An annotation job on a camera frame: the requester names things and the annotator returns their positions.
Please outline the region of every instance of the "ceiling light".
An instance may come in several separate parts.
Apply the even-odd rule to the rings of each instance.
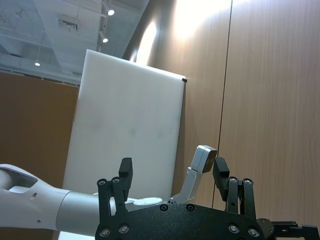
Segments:
[[[108,11],[108,15],[109,15],[109,16],[112,16],[113,14],[115,14],[115,10],[110,9],[110,10]]]
[[[101,31],[99,32],[99,34],[100,34],[100,37],[101,37],[102,42],[103,42],[104,44],[109,41],[108,38],[106,37],[104,31],[101,30]]]

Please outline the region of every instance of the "screw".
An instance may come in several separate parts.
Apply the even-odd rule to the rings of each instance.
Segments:
[[[127,232],[129,232],[129,227],[127,225],[123,225],[119,228],[119,233],[126,234]]]
[[[232,232],[233,234],[237,234],[240,232],[239,228],[236,225],[229,225],[229,231]]]
[[[259,232],[253,228],[250,228],[248,232],[252,237],[259,237]]]
[[[195,210],[195,206],[193,204],[187,204],[186,205],[186,209],[190,212],[192,212],[193,210]]]
[[[99,185],[103,185],[103,184],[105,184],[105,183],[106,183],[105,180],[100,180],[100,181],[98,181],[98,184],[99,184]]]
[[[160,210],[161,210],[162,212],[167,211],[167,210],[168,210],[168,205],[166,205],[166,204],[161,204],[161,205],[160,205]]]
[[[110,234],[109,228],[104,228],[104,229],[102,229],[101,232],[100,232],[100,237],[105,238],[105,237],[108,237],[109,234]]]

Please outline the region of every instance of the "track light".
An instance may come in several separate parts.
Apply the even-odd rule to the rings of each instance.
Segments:
[[[108,38],[106,37],[104,31],[101,30],[101,31],[99,32],[99,34],[100,34],[100,37],[101,37],[102,42],[103,42],[104,44],[109,41]]]
[[[34,65],[36,65],[37,67],[40,67],[39,55],[40,55],[40,50],[41,50],[41,46],[42,46],[42,41],[44,40],[44,34],[45,34],[45,31],[43,30],[42,34],[41,34],[40,45],[39,45],[39,48],[38,48],[38,54],[36,55],[36,60],[35,60],[35,63],[34,63]]]
[[[113,14],[115,14],[115,10],[110,9],[110,10],[108,11],[108,15],[109,15],[109,16],[112,16]]]

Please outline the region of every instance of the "brown wall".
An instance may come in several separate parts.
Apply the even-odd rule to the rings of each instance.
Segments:
[[[62,187],[78,88],[0,73],[0,163]],[[0,228],[3,240],[50,240],[52,231]]]
[[[176,35],[176,2],[164,0],[147,13],[162,14],[149,65],[188,79],[173,192],[196,146],[207,144],[218,148],[232,175],[254,180],[258,217],[320,226],[320,2],[204,1],[193,4],[202,15],[186,14],[202,20],[183,38]],[[142,27],[135,34],[143,33]],[[137,39],[127,51],[139,46]],[[207,174],[195,202],[211,206],[214,198],[221,209],[216,193]]]

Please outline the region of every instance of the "white cutting board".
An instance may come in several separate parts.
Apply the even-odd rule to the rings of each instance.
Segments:
[[[184,77],[87,50],[63,188],[92,194],[131,157],[132,198],[171,196]]]

